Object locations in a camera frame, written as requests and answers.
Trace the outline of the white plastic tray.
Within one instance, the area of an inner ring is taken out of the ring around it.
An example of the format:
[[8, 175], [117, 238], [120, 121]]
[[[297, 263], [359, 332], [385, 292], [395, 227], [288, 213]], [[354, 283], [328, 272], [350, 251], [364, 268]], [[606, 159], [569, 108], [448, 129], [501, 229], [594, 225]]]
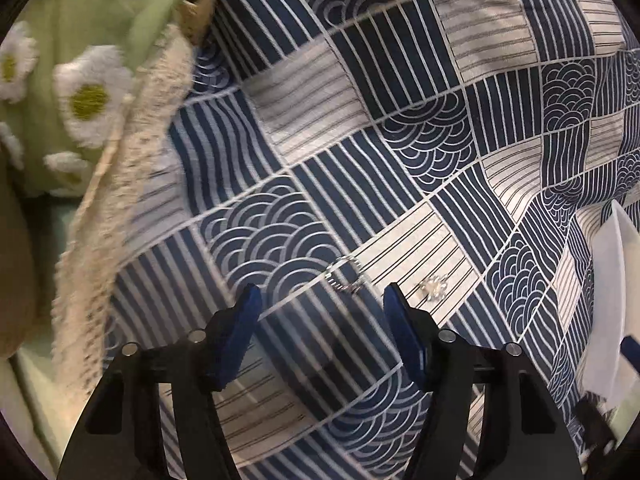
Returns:
[[582, 385], [619, 406], [639, 381], [620, 354], [626, 336], [639, 337], [639, 232], [619, 203], [593, 237], [593, 322]]

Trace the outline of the green daisy pillow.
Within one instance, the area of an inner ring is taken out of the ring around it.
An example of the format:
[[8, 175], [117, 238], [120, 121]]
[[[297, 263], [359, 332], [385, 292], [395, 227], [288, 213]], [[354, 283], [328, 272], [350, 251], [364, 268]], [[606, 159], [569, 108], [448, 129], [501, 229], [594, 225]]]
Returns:
[[183, 0], [29, 0], [1, 44], [1, 158], [25, 194], [86, 192]]

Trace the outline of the brown pillow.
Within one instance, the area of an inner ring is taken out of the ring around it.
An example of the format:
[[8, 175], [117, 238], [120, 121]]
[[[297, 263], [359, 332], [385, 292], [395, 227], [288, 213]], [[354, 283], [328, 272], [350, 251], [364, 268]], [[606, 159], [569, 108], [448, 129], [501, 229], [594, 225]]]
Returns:
[[32, 241], [12, 188], [8, 162], [1, 155], [0, 354], [17, 352], [37, 319], [38, 282]]

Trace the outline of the blue white patchwork cloth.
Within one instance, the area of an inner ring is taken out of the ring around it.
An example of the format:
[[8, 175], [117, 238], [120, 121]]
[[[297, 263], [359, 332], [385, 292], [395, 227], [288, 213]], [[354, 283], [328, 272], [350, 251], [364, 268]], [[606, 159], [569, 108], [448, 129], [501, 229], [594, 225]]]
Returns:
[[385, 325], [396, 283], [471, 344], [521, 344], [582, 445], [612, 203], [638, 216], [639, 43], [612, 0], [217, 0], [104, 350], [171, 344], [253, 283], [215, 398], [241, 476], [397, 479], [428, 400]]

